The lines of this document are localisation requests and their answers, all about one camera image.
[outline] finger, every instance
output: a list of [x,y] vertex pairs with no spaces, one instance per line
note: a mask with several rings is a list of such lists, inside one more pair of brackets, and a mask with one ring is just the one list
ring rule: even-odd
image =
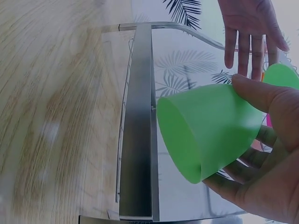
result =
[[241,184],[235,181],[228,180],[227,178],[214,174],[203,181],[209,188],[219,194],[222,198],[238,205],[238,191],[241,188]]
[[243,155],[241,155],[240,160],[249,167],[259,169],[267,159],[268,155],[269,153],[260,152],[250,147]]
[[259,1],[257,14],[263,27],[267,30],[267,35],[271,37],[275,45],[283,51],[289,51],[289,47],[281,33],[277,23],[275,10],[271,1]]
[[239,33],[238,74],[247,76],[250,51],[250,35]]
[[278,63],[278,48],[271,38],[266,36],[269,66]]
[[264,59],[263,36],[251,36],[252,47],[252,73],[251,79],[261,81]]
[[237,31],[235,29],[225,27],[225,53],[224,62],[228,69],[234,65],[235,44],[237,40]]
[[233,88],[236,93],[256,109],[268,113],[275,97],[284,93],[288,88],[262,83],[240,75],[233,75]]
[[277,135],[275,134],[273,128],[261,125],[256,139],[259,140],[261,143],[265,144],[266,146],[272,148],[274,146],[274,143],[276,142]]
[[234,161],[224,168],[224,171],[235,181],[244,184],[250,181],[256,174],[256,169],[247,167],[239,161]]

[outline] metal bar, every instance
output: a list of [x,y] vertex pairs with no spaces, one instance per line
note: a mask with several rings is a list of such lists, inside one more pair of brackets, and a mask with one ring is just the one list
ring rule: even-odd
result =
[[151,25],[136,28],[121,153],[120,219],[152,220]]
[[155,87],[155,73],[154,73],[154,55],[153,43],[151,42],[151,195],[152,195],[152,215],[153,221],[160,220],[159,209],[159,166],[158,166],[158,140],[157,140],[157,111],[156,111],[156,87]]

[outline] palm leaf pattern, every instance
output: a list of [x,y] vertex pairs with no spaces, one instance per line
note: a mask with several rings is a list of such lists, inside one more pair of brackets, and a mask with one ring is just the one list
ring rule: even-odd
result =
[[221,70],[220,73],[212,74],[212,81],[215,83],[232,84],[232,75],[229,72]]
[[158,68],[166,70],[170,75],[194,74],[208,71],[215,71],[218,64],[213,61],[214,55],[210,52],[185,50],[173,51],[156,62]]
[[186,78],[172,76],[164,71],[163,75],[164,83],[156,82],[156,84],[162,86],[156,89],[156,92],[160,92],[159,97],[167,97],[179,92],[183,92],[192,89],[196,86],[196,82],[190,82]]
[[201,29],[199,19],[196,18],[196,15],[201,14],[200,0],[163,0],[163,3],[167,3],[166,9],[169,8],[172,21],[193,29]]

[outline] plastic cup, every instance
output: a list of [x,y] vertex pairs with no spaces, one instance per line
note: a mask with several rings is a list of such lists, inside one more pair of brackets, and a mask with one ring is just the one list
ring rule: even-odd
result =
[[299,78],[294,70],[284,64],[273,64],[265,72],[264,83],[292,87],[299,90]]
[[250,147],[263,113],[228,84],[212,84],[160,98],[157,118],[167,150],[191,183],[215,174]]

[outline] metal frame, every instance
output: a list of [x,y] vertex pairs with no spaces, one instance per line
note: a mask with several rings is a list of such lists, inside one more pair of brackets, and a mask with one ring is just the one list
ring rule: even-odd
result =
[[[120,203],[121,220],[159,221],[156,90],[151,30],[164,28],[184,31],[217,49],[225,50],[221,43],[175,22],[127,23],[102,28],[103,33],[136,31],[134,46],[129,46],[117,155],[115,201]],[[293,69],[282,51],[279,51],[278,58]],[[210,205],[208,208],[210,215],[216,217]]]

